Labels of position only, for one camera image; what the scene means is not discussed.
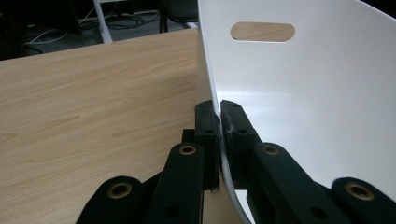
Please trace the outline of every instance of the white plastic surface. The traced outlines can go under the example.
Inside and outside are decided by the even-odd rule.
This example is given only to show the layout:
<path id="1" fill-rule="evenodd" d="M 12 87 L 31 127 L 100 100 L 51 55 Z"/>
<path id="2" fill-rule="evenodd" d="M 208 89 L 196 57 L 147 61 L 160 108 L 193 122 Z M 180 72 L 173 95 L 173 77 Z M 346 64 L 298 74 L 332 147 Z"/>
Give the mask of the white plastic surface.
<path id="1" fill-rule="evenodd" d="M 262 141 L 319 183 L 353 176 L 396 200 L 396 20 L 355 0 L 199 0 L 199 9 L 215 101 L 244 107 Z M 290 23 L 295 35 L 237 41 L 239 21 Z"/>

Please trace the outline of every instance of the gray floor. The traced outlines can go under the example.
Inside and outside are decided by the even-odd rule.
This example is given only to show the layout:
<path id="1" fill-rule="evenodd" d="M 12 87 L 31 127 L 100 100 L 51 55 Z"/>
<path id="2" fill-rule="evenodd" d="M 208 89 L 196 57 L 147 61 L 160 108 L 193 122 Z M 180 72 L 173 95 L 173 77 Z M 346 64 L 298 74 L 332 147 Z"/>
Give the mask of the gray floor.
<path id="1" fill-rule="evenodd" d="M 106 24 L 113 41 L 136 38 L 146 35 L 156 35 L 159 33 L 160 21 L 157 12 L 140 12 L 129 17 L 132 18 L 129 20 L 118 20 L 115 17 L 109 17 L 106 19 Z M 97 19 L 93 18 L 83 21 L 81 23 L 81 28 L 86 29 L 83 31 L 82 36 L 65 34 L 60 31 L 50 32 L 47 35 L 38 38 L 33 44 L 28 44 L 28 47 L 32 47 L 34 49 L 27 48 L 26 55 L 29 56 L 39 54 L 39 50 L 42 53 L 49 53 L 103 43 L 102 37 L 100 36 Z M 185 24 L 168 21 L 169 32 L 187 28 L 188 27 Z M 29 28 L 27 32 L 26 43 L 32 41 L 48 30 L 50 29 L 46 27 L 35 26 Z"/>

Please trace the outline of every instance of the wooden tabletop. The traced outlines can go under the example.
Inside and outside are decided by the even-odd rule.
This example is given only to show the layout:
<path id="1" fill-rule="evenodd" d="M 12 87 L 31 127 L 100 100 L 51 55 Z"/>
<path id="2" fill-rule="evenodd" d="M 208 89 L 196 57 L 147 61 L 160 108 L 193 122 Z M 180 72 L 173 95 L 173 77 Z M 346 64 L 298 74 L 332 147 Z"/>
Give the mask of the wooden tabletop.
<path id="1" fill-rule="evenodd" d="M 74 223 L 194 128 L 196 29 L 0 62 L 0 223 Z"/>

